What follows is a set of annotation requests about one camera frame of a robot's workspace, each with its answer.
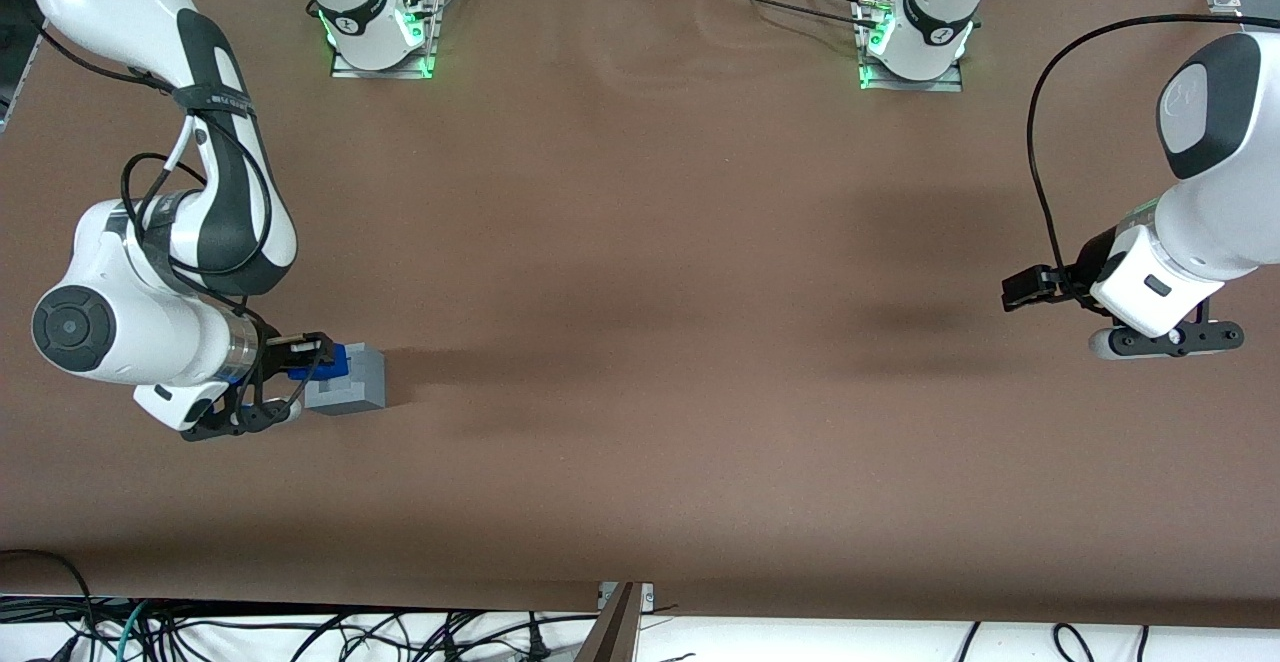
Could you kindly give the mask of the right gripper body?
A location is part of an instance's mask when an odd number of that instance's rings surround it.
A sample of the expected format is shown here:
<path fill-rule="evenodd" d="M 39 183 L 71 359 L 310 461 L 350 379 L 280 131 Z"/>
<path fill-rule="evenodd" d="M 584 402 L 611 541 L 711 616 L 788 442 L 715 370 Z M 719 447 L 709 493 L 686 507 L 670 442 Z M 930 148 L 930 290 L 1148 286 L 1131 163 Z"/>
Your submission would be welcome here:
<path fill-rule="evenodd" d="M 293 419 L 293 398 L 262 397 L 293 361 L 268 357 L 270 325 L 170 327 L 133 355 L 134 401 L 180 434 L 246 434 Z"/>

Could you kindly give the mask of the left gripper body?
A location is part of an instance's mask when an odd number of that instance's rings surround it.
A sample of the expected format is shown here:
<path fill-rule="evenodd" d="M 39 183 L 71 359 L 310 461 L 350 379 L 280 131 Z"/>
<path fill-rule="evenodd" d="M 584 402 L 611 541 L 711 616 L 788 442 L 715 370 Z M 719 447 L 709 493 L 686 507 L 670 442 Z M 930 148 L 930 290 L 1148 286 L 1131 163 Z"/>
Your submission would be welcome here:
<path fill-rule="evenodd" d="M 1075 286 L 1103 315 L 1144 337 L 1162 337 L 1225 280 L 1172 257 L 1153 225 L 1112 225 L 1080 248 Z"/>

